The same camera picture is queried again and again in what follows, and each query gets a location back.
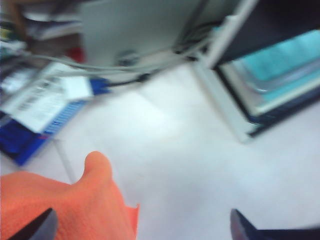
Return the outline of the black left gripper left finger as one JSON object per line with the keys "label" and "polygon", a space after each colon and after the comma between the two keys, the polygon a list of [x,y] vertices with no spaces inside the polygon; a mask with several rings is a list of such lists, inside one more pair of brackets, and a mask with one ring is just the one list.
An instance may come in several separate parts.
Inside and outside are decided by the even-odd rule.
{"label": "black left gripper left finger", "polygon": [[58,230],[58,216],[48,208],[9,237],[9,240],[54,240]]}

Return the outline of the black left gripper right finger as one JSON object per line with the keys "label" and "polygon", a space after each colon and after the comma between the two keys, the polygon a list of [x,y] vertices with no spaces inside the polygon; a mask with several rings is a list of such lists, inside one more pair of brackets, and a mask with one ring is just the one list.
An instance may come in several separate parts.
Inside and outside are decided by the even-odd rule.
{"label": "black left gripper right finger", "polygon": [[257,229],[239,210],[230,212],[233,240],[319,240],[320,227],[305,229]]}

